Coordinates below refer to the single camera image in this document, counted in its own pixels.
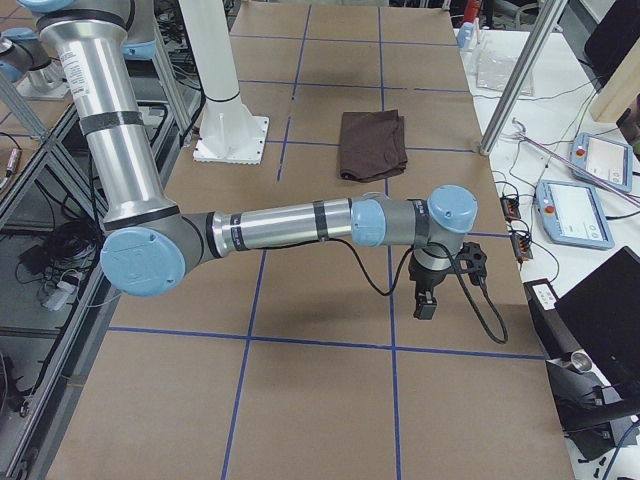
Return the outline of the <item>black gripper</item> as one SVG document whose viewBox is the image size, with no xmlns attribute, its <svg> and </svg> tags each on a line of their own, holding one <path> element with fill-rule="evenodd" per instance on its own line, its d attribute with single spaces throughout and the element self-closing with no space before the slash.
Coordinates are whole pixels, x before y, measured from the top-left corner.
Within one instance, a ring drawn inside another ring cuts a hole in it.
<svg viewBox="0 0 640 480">
<path fill-rule="evenodd" d="M 415 309 L 413 317 L 417 320 L 432 320 L 438 303 L 434 290 L 450 273 L 450 267 L 436 270 L 427 268 L 415 257 L 409 263 L 409 278 L 414 282 Z"/>
</svg>

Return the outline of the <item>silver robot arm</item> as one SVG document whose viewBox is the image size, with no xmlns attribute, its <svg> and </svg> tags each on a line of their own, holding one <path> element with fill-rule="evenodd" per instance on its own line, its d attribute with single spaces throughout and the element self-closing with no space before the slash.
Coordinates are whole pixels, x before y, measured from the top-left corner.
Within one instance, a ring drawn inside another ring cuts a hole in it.
<svg viewBox="0 0 640 480">
<path fill-rule="evenodd" d="M 175 288 L 197 266 L 233 252 L 325 241 L 403 245 L 421 320 L 448 275 L 479 284 L 485 255 L 466 240 L 476 198 L 456 185 L 427 199 L 383 194 L 266 210 L 184 214 L 164 193 L 125 65 L 124 50 L 152 35 L 149 1 L 30 1 L 40 38 L 58 54 L 108 201 L 100 264 L 117 289 L 140 297 Z"/>
</svg>

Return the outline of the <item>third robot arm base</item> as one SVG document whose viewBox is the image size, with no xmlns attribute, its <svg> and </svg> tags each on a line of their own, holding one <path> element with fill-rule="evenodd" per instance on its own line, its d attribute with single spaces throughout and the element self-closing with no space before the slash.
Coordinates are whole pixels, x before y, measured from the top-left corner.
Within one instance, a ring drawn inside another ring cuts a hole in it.
<svg viewBox="0 0 640 480">
<path fill-rule="evenodd" d="M 1 73 L 28 100 L 62 101 L 69 94 L 61 65 L 26 27 L 1 32 Z"/>
</svg>

